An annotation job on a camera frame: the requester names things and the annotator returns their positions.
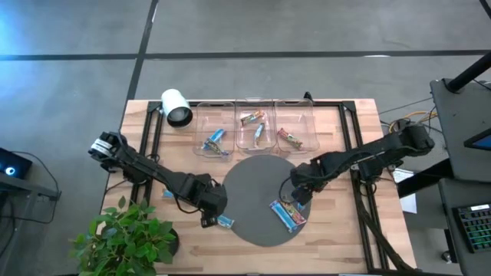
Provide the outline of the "black aluminium table frame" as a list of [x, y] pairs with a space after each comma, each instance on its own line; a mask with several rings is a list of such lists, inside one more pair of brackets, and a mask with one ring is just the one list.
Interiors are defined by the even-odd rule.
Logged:
[[[373, 100], [353, 100], [361, 108], [362, 140], [372, 141], [382, 136], [377, 108]], [[131, 146], [140, 146], [147, 137], [147, 153], [153, 146], [153, 138], [159, 113], [149, 115], [150, 126], [146, 128], [147, 110], [160, 105], [152, 100], [131, 100], [125, 110], [121, 132]], [[334, 107], [315, 107], [315, 126], [320, 131], [320, 150], [312, 154], [296, 154], [288, 160], [298, 165], [311, 156], [327, 150], [344, 150], [341, 122]], [[171, 170], [197, 169], [193, 173], [209, 173], [222, 182], [226, 173], [238, 161], [246, 158], [238, 153], [231, 162], [201, 162], [189, 160], [197, 157], [192, 153], [194, 133], [188, 126], [173, 130], [163, 122], [159, 138], [160, 163]], [[407, 225], [397, 194], [396, 186], [388, 173], [377, 183], [374, 195], [381, 229], [393, 249], [411, 267], [415, 268], [414, 250], [410, 243]], [[306, 226], [292, 240], [275, 247], [253, 245], [221, 226], [202, 228], [200, 214], [181, 212], [173, 199], [163, 198], [165, 187], [153, 181], [148, 192], [149, 205], [156, 206], [154, 215], [173, 222], [180, 238], [180, 248], [172, 264], [156, 264], [157, 274], [366, 274], [367, 265], [354, 200], [353, 185], [349, 173], [341, 174], [326, 190], [310, 201], [312, 204]]]

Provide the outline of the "green leafy plant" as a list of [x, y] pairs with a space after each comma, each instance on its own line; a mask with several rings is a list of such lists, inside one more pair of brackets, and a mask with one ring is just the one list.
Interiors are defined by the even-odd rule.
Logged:
[[155, 207], [121, 197], [85, 233], [71, 241], [78, 276], [157, 276], [156, 263], [171, 265], [169, 243], [173, 223], [153, 217]]

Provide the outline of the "tablet with blue screen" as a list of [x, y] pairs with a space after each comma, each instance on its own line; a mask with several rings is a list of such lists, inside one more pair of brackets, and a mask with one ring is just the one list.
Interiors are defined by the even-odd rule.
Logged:
[[466, 148], [491, 151], [491, 128], [465, 140], [463, 145]]

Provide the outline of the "red brown granola bar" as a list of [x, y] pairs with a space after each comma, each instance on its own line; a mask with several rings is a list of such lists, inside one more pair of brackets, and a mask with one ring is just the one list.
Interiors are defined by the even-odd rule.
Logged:
[[289, 132], [287, 132], [284, 128], [281, 128], [277, 135], [282, 138], [286, 143], [297, 150], [301, 150], [303, 147], [303, 142], [296, 136], [293, 136]]

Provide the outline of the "round grey woven mat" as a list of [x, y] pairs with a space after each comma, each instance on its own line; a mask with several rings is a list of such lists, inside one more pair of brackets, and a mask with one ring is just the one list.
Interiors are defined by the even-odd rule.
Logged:
[[248, 157], [232, 167], [222, 184], [227, 205], [223, 215], [234, 221], [233, 232], [243, 240], [262, 247], [284, 244], [306, 224], [289, 231], [271, 209], [280, 197], [291, 200], [293, 186], [288, 179], [294, 164], [273, 155]]

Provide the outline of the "black plant pot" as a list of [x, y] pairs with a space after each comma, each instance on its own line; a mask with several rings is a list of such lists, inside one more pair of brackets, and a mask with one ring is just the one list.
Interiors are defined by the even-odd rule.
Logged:
[[170, 230], [170, 234], [174, 236], [174, 239], [171, 240], [169, 243], [169, 253], [172, 256], [174, 256], [179, 250], [180, 239], [179, 239], [177, 232], [173, 228]]

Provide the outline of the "white cylinder with black end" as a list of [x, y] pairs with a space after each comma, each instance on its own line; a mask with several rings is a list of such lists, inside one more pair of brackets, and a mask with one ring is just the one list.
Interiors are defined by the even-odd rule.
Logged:
[[167, 123], [174, 128], [187, 127], [193, 112], [187, 99], [177, 89], [167, 89], [161, 95], [162, 111]]

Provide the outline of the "long blue granola bar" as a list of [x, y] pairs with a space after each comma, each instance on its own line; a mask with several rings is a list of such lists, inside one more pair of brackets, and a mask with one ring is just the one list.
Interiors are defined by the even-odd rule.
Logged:
[[287, 228], [288, 232], [292, 233], [298, 228], [296, 222], [287, 213], [286, 209], [283, 207], [283, 205], [280, 202], [274, 201], [269, 205], [269, 207], [280, 218], [280, 220]]

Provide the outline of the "orange green granola bar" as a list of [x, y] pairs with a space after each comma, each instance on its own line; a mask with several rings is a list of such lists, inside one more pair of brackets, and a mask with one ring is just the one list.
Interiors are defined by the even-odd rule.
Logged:
[[256, 110], [256, 111], [252, 112], [251, 114], [249, 114], [245, 117], [241, 117], [240, 118], [241, 125], [245, 126], [247, 124], [250, 124], [250, 123], [264, 117], [264, 115], [265, 115], [265, 112], [263, 110]]

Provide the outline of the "green purple granola bar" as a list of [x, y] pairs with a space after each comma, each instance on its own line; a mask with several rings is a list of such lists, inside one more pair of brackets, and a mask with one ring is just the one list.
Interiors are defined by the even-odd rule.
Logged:
[[221, 146], [213, 141], [207, 142], [208, 147], [214, 152], [219, 154], [220, 156], [228, 156], [229, 153], [221, 148]]

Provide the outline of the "backlit keyboard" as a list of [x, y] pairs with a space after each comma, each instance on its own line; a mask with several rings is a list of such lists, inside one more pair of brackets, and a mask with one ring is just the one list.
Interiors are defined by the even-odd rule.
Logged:
[[453, 216], [471, 253], [491, 251], [491, 204], [453, 208]]

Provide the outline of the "clear plastic bin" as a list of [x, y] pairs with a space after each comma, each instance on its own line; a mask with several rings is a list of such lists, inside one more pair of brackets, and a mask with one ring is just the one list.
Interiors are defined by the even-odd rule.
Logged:
[[[241, 125], [240, 118], [245, 117], [256, 110], [263, 110], [264, 117], [247, 124]], [[236, 145], [248, 154], [269, 153], [277, 144], [275, 125], [275, 106], [273, 99], [249, 98], [236, 100]], [[265, 124], [259, 141], [259, 147], [253, 146], [253, 136], [260, 123]]]
[[278, 147], [284, 154], [303, 154], [319, 148], [315, 129], [313, 103], [310, 100], [277, 100], [275, 102], [275, 125], [277, 132], [284, 128], [303, 142], [298, 150], [277, 135]]
[[[208, 162], [229, 162], [235, 150], [236, 138], [235, 105], [232, 102], [202, 102], [196, 107], [196, 126], [193, 152], [202, 160]], [[217, 129], [224, 129], [226, 134], [219, 144], [229, 153], [220, 156], [210, 148], [203, 149], [204, 141], [214, 134]]]

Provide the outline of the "red green granola bar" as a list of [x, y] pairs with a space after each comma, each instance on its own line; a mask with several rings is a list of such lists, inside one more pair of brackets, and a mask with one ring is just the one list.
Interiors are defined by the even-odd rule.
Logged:
[[282, 206], [296, 225], [303, 225], [307, 222], [307, 220], [302, 216], [300, 211], [293, 206], [293, 204], [282, 202]]

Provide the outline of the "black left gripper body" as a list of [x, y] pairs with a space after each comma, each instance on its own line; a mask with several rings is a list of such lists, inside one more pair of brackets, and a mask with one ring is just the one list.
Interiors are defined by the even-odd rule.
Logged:
[[186, 176], [183, 200], [200, 210], [206, 219], [211, 219], [224, 212], [228, 198], [225, 186], [205, 173]]

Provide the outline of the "white paper sheet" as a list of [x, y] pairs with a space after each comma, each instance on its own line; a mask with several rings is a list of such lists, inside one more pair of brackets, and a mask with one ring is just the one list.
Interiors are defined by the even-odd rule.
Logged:
[[[405, 169], [395, 169], [392, 172], [392, 176], [396, 184], [399, 184], [405, 179], [409, 179], [413, 175], [414, 172]], [[400, 204], [404, 212], [417, 214], [417, 197], [414, 193], [400, 198]]]

